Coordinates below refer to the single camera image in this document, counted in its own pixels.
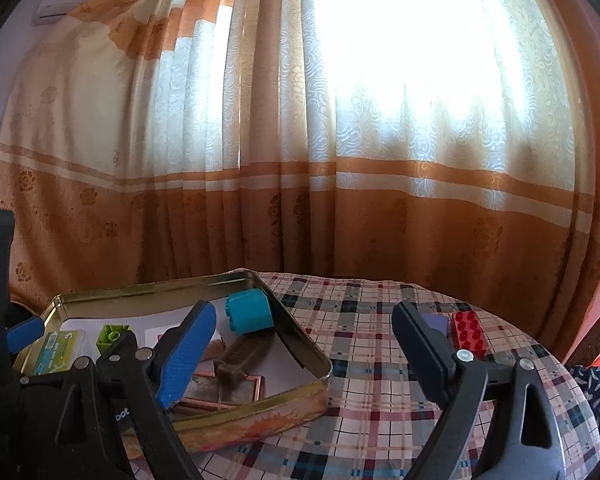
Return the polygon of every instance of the red lego brick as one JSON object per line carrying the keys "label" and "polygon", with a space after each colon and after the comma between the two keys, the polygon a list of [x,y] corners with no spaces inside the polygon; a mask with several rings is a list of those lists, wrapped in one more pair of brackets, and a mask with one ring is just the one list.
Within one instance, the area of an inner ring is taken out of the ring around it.
{"label": "red lego brick", "polygon": [[473,352],[478,359],[484,359],[489,346],[480,321],[473,310],[453,314],[451,330],[457,350],[465,348]]}

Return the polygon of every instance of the table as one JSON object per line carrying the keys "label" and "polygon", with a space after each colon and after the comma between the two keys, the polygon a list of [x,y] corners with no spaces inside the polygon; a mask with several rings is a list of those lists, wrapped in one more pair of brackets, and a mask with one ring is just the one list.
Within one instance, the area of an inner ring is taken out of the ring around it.
{"label": "table", "polygon": [[[409,283],[281,273],[260,277],[333,362],[329,407],[321,418],[283,434],[193,455],[204,478],[405,476],[441,412],[425,399],[393,336],[390,316],[402,300],[413,301],[420,312],[449,316],[473,309],[488,340],[488,359],[512,364],[527,357],[536,364],[562,435],[567,478],[584,478],[599,460],[598,428],[580,387],[542,345],[497,316]],[[493,403],[484,402],[457,478],[471,478],[492,413]],[[141,467],[136,477],[150,478],[146,464]]]}

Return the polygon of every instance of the lime green block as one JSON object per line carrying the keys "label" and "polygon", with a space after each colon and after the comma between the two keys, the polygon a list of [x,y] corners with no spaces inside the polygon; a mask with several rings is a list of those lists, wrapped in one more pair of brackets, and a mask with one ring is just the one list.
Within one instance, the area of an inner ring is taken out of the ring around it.
{"label": "lime green block", "polygon": [[120,338],[123,330],[129,330],[129,325],[104,325],[102,327],[96,341],[96,346],[101,355]]}

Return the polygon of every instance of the plaid tablecloth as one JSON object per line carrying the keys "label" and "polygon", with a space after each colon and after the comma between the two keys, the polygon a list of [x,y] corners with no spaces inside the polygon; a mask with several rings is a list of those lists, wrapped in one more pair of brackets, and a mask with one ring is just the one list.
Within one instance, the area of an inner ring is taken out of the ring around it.
{"label": "plaid tablecloth", "polygon": [[[584,478],[600,458],[596,421],[582,391],[543,346],[500,318],[467,303],[401,282],[336,280],[297,274],[260,275],[333,362],[324,416],[247,446],[196,454],[207,479],[402,478],[440,417],[411,372],[392,330],[401,300],[420,312],[476,311],[489,359],[534,361],[558,420],[568,479]],[[457,478],[471,478],[493,404],[484,402]],[[136,462],[139,480],[146,464]]]}

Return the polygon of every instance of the silver rivet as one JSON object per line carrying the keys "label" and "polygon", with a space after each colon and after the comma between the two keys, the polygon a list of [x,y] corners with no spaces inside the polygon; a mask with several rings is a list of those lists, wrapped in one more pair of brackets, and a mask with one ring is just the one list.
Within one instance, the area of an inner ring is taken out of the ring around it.
{"label": "silver rivet", "polygon": [[474,354],[470,350],[465,350],[464,348],[456,352],[456,357],[463,363],[470,363],[474,360]]}
{"label": "silver rivet", "polygon": [[531,370],[533,370],[535,368],[535,366],[531,359],[527,359],[526,357],[523,357],[522,359],[520,359],[520,368],[530,372]]}
{"label": "silver rivet", "polygon": [[138,359],[138,361],[147,361],[147,359],[151,359],[153,354],[154,351],[145,346],[144,348],[136,350],[136,359]]}
{"label": "silver rivet", "polygon": [[74,366],[78,368],[78,370],[84,370],[87,366],[89,366],[89,358],[81,355],[74,361]]}

